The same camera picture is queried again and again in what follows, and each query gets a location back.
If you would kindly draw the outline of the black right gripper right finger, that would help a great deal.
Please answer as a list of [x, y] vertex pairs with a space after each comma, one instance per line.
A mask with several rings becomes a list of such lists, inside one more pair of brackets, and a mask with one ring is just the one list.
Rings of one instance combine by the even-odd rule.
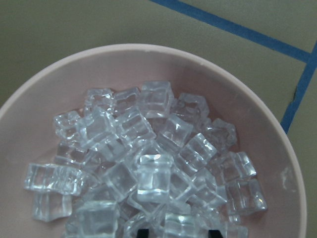
[[223, 238], [223, 236], [219, 230], [209, 230], [208, 238]]

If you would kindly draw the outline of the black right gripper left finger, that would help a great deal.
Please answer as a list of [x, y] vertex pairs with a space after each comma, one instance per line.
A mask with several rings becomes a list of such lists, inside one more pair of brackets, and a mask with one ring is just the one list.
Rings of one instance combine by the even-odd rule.
[[137, 238], [149, 238], [150, 230], [149, 229], [139, 229], [137, 231]]

